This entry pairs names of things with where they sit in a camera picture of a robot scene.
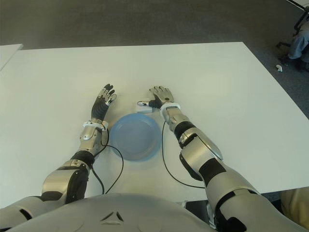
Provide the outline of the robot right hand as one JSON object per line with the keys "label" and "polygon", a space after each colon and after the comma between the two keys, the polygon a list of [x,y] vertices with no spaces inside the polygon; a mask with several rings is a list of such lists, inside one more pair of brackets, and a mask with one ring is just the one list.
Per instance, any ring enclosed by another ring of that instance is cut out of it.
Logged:
{"label": "robot right hand", "polygon": [[154,99],[150,101],[138,101],[138,106],[149,106],[160,109],[163,104],[174,102],[174,97],[168,88],[163,86],[154,86],[149,89],[149,91],[153,94]]}

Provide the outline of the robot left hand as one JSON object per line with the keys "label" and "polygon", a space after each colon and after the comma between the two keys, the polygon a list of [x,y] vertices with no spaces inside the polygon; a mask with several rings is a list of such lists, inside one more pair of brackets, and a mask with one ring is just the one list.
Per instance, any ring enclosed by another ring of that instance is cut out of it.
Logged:
{"label": "robot left hand", "polygon": [[99,92],[91,110],[91,119],[103,121],[111,103],[116,100],[117,95],[113,85],[107,84]]}

